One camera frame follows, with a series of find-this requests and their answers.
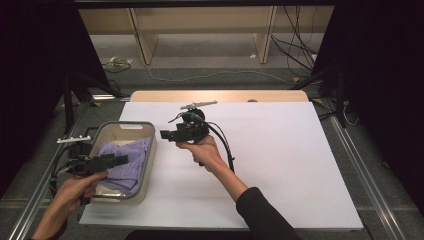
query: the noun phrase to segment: purple cloth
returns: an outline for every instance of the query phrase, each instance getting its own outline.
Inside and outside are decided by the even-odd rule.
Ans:
[[[109,175],[98,181],[98,184],[112,190],[119,190],[125,195],[133,195],[138,190],[141,170],[151,141],[152,138],[149,137],[123,146],[104,143],[99,155],[111,153],[115,156],[128,155],[128,163],[108,169]]]

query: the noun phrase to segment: human arm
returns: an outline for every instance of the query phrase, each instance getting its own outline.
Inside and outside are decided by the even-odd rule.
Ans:
[[[69,177],[59,188],[53,201],[32,235],[32,239],[48,239],[55,235],[67,217],[80,206],[80,197],[90,198],[96,193],[96,182],[107,176],[107,172],[94,173],[86,178]]]
[[[196,163],[203,163],[206,170],[213,173],[228,191],[238,213],[249,226],[255,239],[300,239],[293,227],[265,199],[258,188],[248,188],[222,160],[212,136],[201,142],[177,143],[179,148],[188,149]]]

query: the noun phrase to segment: wooden desk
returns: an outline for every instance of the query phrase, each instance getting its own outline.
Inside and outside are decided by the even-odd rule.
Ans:
[[[259,102],[246,103],[249,99]],[[180,106],[213,100],[218,104],[202,109],[207,120],[224,131],[236,158],[236,174],[248,186],[259,187],[294,228],[362,228],[306,95],[302,91],[242,90],[135,92],[120,121],[148,121],[156,128],[157,150],[146,198],[138,205],[93,202],[86,206],[80,224],[245,230],[247,225],[216,178],[193,164],[190,152],[159,134],[175,129],[175,122],[168,120],[181,112]],[[222,144],[218,148],[225,152]]]

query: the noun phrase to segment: storage box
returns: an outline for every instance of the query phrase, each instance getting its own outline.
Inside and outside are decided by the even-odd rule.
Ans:
[[[124,193],[120,190],[113,190],[106,186],[97,184],[96,195],[92,198],[97,202],[122,202],[126,204],[139,204],[143,201],[150,172],[153,166],[154,155],[156,153],[155,128],[149,122],[106,122],[98,130],[93,139],[93,147],[90,157],[99,155],[103,144],[123,145],[134,143],[142,139],[151,139],[147,146],[144,161],[140,167],[138,183],[134,186],[132,193]]]

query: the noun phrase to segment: gray metal strip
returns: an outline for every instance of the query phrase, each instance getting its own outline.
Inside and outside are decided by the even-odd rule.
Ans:
[[[75,124],[69,131],[68,135],[65,135],[63,138],[68,138],[68,136],[72,136],[78,126],[78,123],[81,121],[82,116],[87,111],[89,107],[89,103],[82,103],[78,107],[76,113],[75,113]],[[53,158],[51,159],[49,166],[47,167],[46,171],[43,174],[43,177],[40,180],[40,183],[34,190],[33,195],[29,199],[26,207],[22,211],[21,215],[19,216],[18,220],[15,222],[15,226],[12,229],[12,232],[9,236],[10,240],[18,240],[18,239],[24,239],[26,237],[26,234],[31,227],[32,221],[34,220],[35,216],[37,215],[37,212],[40,208],[40,205],[44,199],[45,193],[47,191],[47,186],[50,180],[50,173],[53,168],[53,162],[54,159],[60,154],[62,149],[66,146],[66,144],[60,144],[57,148]]]
[[[327,106],[333,107],[331,103],[326,102]],[[390,239],[406,239],[405,234],[403,233],[396,216],[390,209],[389,204],[381,193],[380,189],[377,186],[372,174],[368,170],[365,165],[361,155],[359,154],[355,144],[353,143],[350,135],[348,133],[348,129],[344,129],[337,117],[331,117],[331,122],[339,136],[343,146],[346,149],[347,154],[349,155],[350,160],[358,174],[359,179],[364,186],[368,197],[371,200],[380,220],[386,229],[386,232]]]

